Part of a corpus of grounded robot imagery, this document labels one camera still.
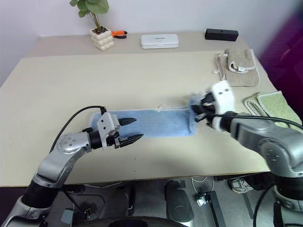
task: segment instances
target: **purple curtain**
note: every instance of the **purple curtain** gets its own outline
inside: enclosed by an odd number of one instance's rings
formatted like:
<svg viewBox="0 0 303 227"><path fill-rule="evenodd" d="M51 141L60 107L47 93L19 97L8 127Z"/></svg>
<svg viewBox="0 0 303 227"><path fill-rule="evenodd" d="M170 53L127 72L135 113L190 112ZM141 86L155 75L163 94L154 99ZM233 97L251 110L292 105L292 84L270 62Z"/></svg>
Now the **purple curtain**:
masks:
<svg viewBox="0 0 303 227"><path fill-rule="evenodd" d="M261 55L268 77L303 120L303 7L295 12Z"/></svg>

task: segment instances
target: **white robot part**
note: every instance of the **white robot part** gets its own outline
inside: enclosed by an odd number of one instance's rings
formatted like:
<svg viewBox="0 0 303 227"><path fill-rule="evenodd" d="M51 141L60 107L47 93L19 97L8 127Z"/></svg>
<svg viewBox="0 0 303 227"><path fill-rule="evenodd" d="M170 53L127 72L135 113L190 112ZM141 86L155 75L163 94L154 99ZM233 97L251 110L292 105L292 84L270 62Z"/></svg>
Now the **white robot part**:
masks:
<svg viewBox="0 0 303 227"><path fill-rule="evenodd" d="M116 115L105 112L97 122L102 148L107 148L106 139L114 135L120 128L120 123Z"/></svg>
<svg viewBox="0 0 303 227"><path fill-rule="evenodd" d="M227 111L235 111L235 96L226 80L216 83L212 87L215 114L224 114ZM221 117L214 117L213 128L222 132L220 128Z"/></svg>

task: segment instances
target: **black box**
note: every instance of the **black box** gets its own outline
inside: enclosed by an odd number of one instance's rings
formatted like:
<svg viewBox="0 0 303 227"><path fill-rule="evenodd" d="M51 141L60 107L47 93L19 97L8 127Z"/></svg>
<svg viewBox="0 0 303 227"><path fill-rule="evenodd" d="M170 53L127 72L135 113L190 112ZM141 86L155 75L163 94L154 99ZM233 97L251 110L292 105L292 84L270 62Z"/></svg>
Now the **black box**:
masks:
<svg viewBox="0 0 303 227"><path fill-rule="evenodd" d="M238 31L235 31L235 30L208 28L205 32L205 39L236 41L238 38L238 35L239 35Z"/></svg>

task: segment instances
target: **cable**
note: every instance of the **cable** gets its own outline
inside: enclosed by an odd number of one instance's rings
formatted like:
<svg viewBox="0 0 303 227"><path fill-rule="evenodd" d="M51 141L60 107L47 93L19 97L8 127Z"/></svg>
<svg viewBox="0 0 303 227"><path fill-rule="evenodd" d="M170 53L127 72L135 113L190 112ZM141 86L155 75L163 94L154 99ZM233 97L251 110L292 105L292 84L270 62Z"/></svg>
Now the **cable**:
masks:
<svg viewBox="0 0 303 227"><path fill-rule="evenodd" d="M80 212L84 213L81 208L78 206L78 204L75 202L75 200L66 192L66 191L62 191L65 196L72 202L73 206L75 206Z"/></svg>
<svg viewBox="0 0 303 227"><path fill-rule="evenodd" d="M199 176L193 176L193 177L192 177L193 181L199 182L199 183L204 182L204 181L207 179L207 176L206 176L206 177L204 177L204 179L203 179L202 181L198 181L198 180L196 180L194 177L199 177Z"/></svg>
<svg viewBox="0 0 303 227"><path fill-rule="evenodd" d="M195 184L194 184L194 179L191 177L191 184L193 185L193 188L194 188L194 190L195 190L195 192L196 192L196 194L197 195L201 195L200 193L198 193L198 191L196 190L196 188L195 188Z"/></svg>
<svg viewBox="0 0 303 227"><path fill-rule="evenodd" d="M301 130L303 130L303 126L296 123L296 122L293 122L293 121L290 121L290 120L287 120L287 119L283 119L283 118L278 118L278 117L264 117L264 116L246 116L246 115L225 115L225 114L208 114L212 117L227 117L227 118L240 118L240 119L259 119L259 120L270 120L270 121L274 121L274 122L283 122L285 124L291 124Z"/></svg>
<svg viewBox="0 0 303 227"><path fill-rule="evenodd" d="M194 183L194 177L191 177L191 184L193 185L193 188L196 192L197 195L202 195L200 193L198 193L197 189L195 188L195 183ZM212 176L212 188L210 191L212 191L214 189L214 176Z"/></svg>
<svg viewBox="0 0 303 227"><path fill-rule="evenodd" d="M112 183L112 184L109 184L109 185L106 185L106 186L103 186L103 187L100 187L101 189L104 189L104 188L108 188L108 187L111 187L111 186L114 186L114 185L117 185L117 184L121 184L122 181L120 182L117 182L117 183Z"/></svg>
<svg viewBox="0 0 303 227"><path fill-rule="evenodd" d="M259 207L261 205L261 202L263 201L264 199L264 196L266 195L266 193L269 191L269 189L272 188L272 186L274 186L273 184L268 187L266 190L264 190L262 192L262 194L260 195L259 199L258 199L258 202L256 204L256 208L255 208L255 212L254 212L254 217L253 217L253 227L257 227L257 214L258 214L258 210L259 210Z"/></svg>
<svg viewBox="0 0 303 227"><path fill-rule="evenodd" d="M214 176L212 177L212 180L213 180L213 183L212 183L212 189L210 190L211 192L212 192L213 189L214 189Z"/></svg>
<svg viewBox="0 0 303 227"><path fill-rule="evenodd" d="M82 194L82 195L70 194L70 195L73 195L73 196L98 196L102 199L103 203L105 204L105 199L103 198L102 195L97 195L97 194Z"/></svg>
<svg viewBox="0 0 303 227"><path fill-rule="evenodd" d="M114 185L117 185L117 184L121 184L121 183L122 183L122 181L119 181L117 183L112 183L112 184L109 184L109 185L106 185L106 186L94 186L94 185L90 185L90 184L85 184L85 186L104 189L104 188L108 188L108 187L111 187L111 186L114 186Z"/></svg>
<svg viewBox="0 0 303 227"><path fill-rule="evenodd" d="M91 105L91 106L87 106L87 107L84 107L84 108L78 110L73 116L71 116L71 118L67 121L67 123L60 130L60 132L58 133L57 137L55 138L55 140L53 142L53 145L52 145L51 150L50 150L49 153L51 153L53 151L53 149L54 149L54 147L56 145L57 140L60 138L60 136L63 133L63 131L66 129L67 125L74 119L74 117L77 116L82 111L87 110L87 109L92 109L92 108L99 108L101 111L102 111L102 109L104 109L104 107L100 106L100 105Z"/></svg>
<svg viewBox="0 0 303 227"><path fill-rule="evenodd" d="M303 226L302 224L296 224L296 223L287 223L284 224L285 226Z"/></svg>
<svg viewBox="0 0 303 227"><path fill-rule="evenodd" d="M72 204L72 213L75 212L75 204Z"/></svg>

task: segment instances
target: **potted plant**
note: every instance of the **potted plant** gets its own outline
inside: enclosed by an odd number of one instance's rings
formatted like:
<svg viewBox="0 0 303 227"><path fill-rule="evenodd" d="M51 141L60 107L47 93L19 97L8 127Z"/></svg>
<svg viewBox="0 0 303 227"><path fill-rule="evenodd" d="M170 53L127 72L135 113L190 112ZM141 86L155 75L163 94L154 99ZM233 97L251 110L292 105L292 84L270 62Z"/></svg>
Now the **potted plant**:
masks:
<svg viewBox="0 0 303 227"><path fill-rule="evenodd" d="M109 5L107 0L71 0L71 6L79 9L79 17L89 15L94 21L96 28L89 31L93 44L102 51L115 45L112 32L100 25L98 14L107 13Z"/></svg>

